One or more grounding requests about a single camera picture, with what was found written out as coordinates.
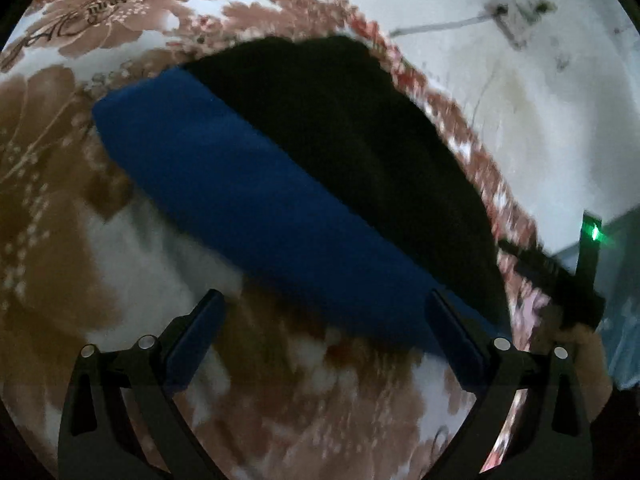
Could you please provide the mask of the right hand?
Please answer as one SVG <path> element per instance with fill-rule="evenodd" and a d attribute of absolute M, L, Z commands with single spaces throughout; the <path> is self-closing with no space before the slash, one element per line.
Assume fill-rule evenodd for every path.
<path fill-rule="evenodd" d="M 529 348 L 531 352 L 541 354 L 548 354 L 555 347 L 563 347 L 568 352 L 582 390 L 587 418 L 593 422 L 613 392 L 613 382 L 606 370 L 602 338 L 582 324 L 562 330 L 561 321 L 561 311 L 553 304 L 540 308 Z"/>

